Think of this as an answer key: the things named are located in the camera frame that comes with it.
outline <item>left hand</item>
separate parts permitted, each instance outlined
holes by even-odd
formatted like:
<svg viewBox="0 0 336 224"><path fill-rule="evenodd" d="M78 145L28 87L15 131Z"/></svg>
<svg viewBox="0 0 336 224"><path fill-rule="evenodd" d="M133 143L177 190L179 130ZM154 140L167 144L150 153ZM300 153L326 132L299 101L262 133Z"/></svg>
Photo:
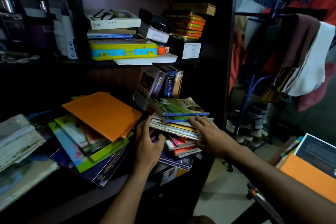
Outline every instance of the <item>left hand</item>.
<svg viewBox="0 0 336 224"><path fill-rule="evenodd" d="M165 145L166 137L159 135L158 142L152 143L149 135L149 123L152 116L149 115L147 120L144 120L136 127L136 154L133 172L141 172L149 175L149 172L158 163L163 146Z"/></svg>

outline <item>brown cloth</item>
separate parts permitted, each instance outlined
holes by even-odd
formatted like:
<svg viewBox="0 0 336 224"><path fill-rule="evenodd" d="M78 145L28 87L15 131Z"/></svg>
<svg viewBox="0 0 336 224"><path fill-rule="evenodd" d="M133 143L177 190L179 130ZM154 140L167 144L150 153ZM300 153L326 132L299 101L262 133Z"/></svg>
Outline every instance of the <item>brown cloth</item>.
<svg viewBox="0 0 336 224"><path fill-rule="evenodd" d="M293 14L283 18L277 37L276 61L281 69L303 64L319 27L318 19L309 15Z"/></svg>

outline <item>white towel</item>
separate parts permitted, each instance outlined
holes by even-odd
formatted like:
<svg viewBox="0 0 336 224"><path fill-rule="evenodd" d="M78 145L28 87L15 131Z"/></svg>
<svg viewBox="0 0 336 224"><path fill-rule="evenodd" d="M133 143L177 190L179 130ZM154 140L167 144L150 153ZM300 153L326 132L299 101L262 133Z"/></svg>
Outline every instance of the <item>white towel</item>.
<svg viewBox="0 0 336 224"><path fill-rule="evenodd" d="M320 28L303 65L295 70L282 92L290 96L302 96L317 89L325 79L324 64L335 35L335 26L320 22Z"/></svg>

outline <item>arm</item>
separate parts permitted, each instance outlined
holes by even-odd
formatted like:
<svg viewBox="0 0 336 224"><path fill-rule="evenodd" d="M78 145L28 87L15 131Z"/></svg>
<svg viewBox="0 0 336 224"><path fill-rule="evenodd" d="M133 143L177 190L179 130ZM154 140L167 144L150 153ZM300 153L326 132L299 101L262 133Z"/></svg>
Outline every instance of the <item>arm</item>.
<svg viewBox="0 0 336 224"><path fill-rule="evenodd" d="M152 116L136 128L136 155L132 174L121 188L119 194L100 220L99 224L132 224L144 190L149 172L159 161L165 137L160 134L159 141L152 143L149 123Z"/></svg>
<svg viewBox="0 0 336 224"><path fill-rule="evenodd" d="M260 191L286 223L336 223L336 204L239 145L206 117L192 117L190 122L203 135L203 141L196 145L216 157L229 159L254 185L264 188Z"/></svg>

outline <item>right hand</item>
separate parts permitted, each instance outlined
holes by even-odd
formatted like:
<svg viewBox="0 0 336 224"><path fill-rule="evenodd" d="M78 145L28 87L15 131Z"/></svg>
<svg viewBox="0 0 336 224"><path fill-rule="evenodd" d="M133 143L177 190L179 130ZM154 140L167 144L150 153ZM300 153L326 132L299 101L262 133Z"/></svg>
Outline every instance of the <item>right hand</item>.
<svg viewBox="0 0 336 224"><path fill-rule="evenodd" d="M208 117L192 116L190 123L202 134L203 140L196 141L195 145L202 151L217 158L232 158L232 155L241 148L227 133L220 130Z"/></svg>

